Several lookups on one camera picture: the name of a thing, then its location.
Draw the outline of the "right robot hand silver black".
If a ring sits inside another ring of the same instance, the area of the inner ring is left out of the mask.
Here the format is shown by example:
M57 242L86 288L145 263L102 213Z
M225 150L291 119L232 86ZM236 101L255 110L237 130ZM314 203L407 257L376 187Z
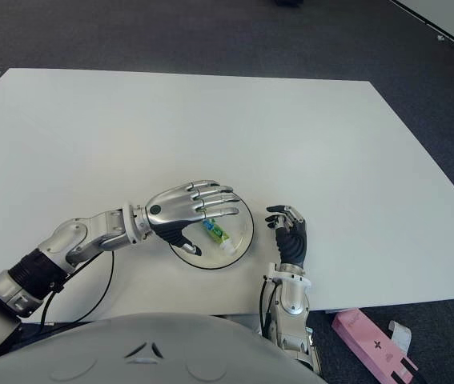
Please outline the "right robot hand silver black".
M267 226L275 231L280 261L303 268L307 253L306 221L292 206L269 206L271 215L265 218Z

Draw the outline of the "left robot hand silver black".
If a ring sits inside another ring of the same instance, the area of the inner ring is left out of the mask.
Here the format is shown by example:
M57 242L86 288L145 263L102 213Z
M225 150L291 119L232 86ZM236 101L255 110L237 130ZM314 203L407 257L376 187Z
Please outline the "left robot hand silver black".
M146 205L152 231L172 246L200 256L201 249L186 238L183 230L204 220L237 215L240 197L230 186L214 180L198 180L155 195Z

